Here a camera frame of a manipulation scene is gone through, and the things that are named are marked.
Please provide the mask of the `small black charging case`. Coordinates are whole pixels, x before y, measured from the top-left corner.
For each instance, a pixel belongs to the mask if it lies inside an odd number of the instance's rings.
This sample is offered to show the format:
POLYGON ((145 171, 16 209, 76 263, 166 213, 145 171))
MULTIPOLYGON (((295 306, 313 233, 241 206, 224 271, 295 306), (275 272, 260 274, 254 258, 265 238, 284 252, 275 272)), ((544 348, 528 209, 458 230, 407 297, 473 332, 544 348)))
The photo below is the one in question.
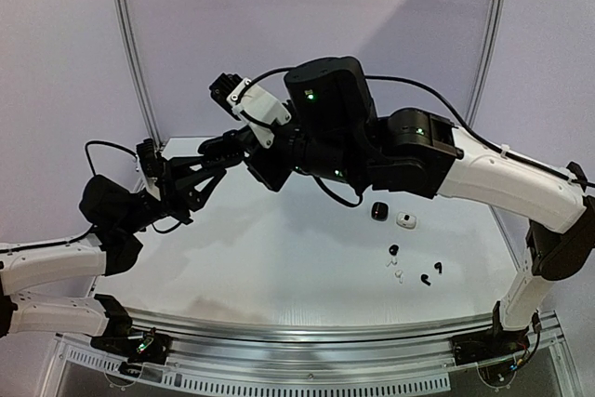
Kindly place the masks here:
POLYGON ((374 221, 386 221, 389 217, 390 208, 384 202, 374 202, 371 207, 371 219, 374 221))

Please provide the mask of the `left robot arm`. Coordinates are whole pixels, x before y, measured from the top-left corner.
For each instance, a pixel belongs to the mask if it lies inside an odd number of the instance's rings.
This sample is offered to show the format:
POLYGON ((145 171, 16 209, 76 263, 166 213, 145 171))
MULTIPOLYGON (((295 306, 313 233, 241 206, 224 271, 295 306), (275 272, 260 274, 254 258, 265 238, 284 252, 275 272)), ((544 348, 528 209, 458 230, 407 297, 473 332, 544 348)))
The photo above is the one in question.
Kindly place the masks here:
POLYGON ((144 162, 144 187, 131 192, 103 175, 85 186, 79 208, 90 229, 70 240, 1 247, 1 334, 59 332, 102 337, 119 354, 131 353, 138 334, 112 296, 44 297, 31 287, 83 276, 129 271, 142 248, 137 233, 163 218, 192 223, 228 168, 243 154, 157 157, 144 162))

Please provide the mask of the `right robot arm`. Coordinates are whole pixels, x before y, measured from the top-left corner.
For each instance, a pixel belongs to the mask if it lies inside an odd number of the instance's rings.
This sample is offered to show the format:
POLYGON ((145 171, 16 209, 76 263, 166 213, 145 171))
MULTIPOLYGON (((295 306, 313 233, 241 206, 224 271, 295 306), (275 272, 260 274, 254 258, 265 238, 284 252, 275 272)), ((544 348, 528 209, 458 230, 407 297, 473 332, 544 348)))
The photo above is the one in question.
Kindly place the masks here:
POLYGON ((279 191, 292 173, 367 190, 407 192, 492 205, 527 218, 526 266, 493 310, 481 348, 499 356, 527 331, 554 283, 585 265, 594 247, 594 199, 577 164, 544 165, 496 145, 453 112, 418 108, 377 114, 370 75, 354 57, 327 57, 280 74, 288 93, 279 100, 259 78, 220 75, 211 98, 242 128, 223 142, 251 174, 279 191))

